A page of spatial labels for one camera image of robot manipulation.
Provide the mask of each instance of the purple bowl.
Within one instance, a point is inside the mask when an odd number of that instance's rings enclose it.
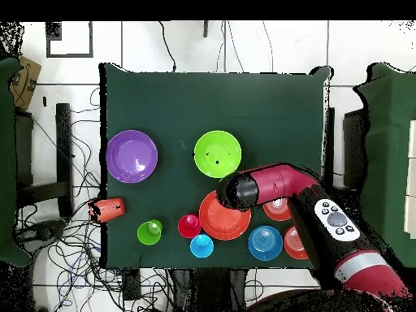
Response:
[[[126,130],[108,143],[106,163],[108,171],[120,182],[141,182],[156,168],[158,149],[143,132]]]

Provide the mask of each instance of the green cup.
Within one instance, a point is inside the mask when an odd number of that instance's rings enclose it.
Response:
[[[137,238],[144,245],[156,244],[162,235],[162,224],[156,219],[146,221],[137,229]]]

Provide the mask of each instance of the orange cup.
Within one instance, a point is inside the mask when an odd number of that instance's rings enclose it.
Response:
[[[265,203],[263,205],[263,210],[270,219],[276,221],[285,221],[290,219],[288,199],[286,197]]]
[[[95,223],[105,223],[124,214],[124,203],[121,198],[91,201],[88,206],[89,220]]]
[[[288,229],[284,235],[284,249],[288,255],[295,259],[307,259],[308,255],[303,247],[301,238],[297,234],[297,230],[294,226]]]

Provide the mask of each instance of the table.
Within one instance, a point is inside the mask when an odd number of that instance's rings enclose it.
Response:
[[[249,234],[265,224],[282,236],[290,222],[277,223],[262,209],[253,210],[247,231],[230,241],[214,240],[214,252],[195,258],[190,240],[176,228],[187,213],[197,213],[203,198],[219,180],[203,175],[193,161],[197,139],[210,130],[233,134],[240,142],[239,169],[287,162],[321,171],[323,83],[328,67],[310,75],[129,73],[100,64],[101,76],[101,197],[121,197],[122,217],[102,225],[102,264],[107,267],[311,267],[309,260],[290,258],[284,250],[269,262],[258,261],[247,246]],[[136,129],[158,147],[154,173],[137,184],[115,180],[106,170],[108,141]],[[162,222],[162,238],[152,246],[137,239],[138,226]]]

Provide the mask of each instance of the green bowl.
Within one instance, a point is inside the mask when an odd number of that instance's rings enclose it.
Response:
[[[162,235],[162,224],[156,219],[146,221],[137,229],[137,238],[144,245],[156,244]]]
[[[241,161],[241,147],[237,139],[221,130],[201,136],[193,153],[199,171],[213,178],[223,178],[234,172]]]

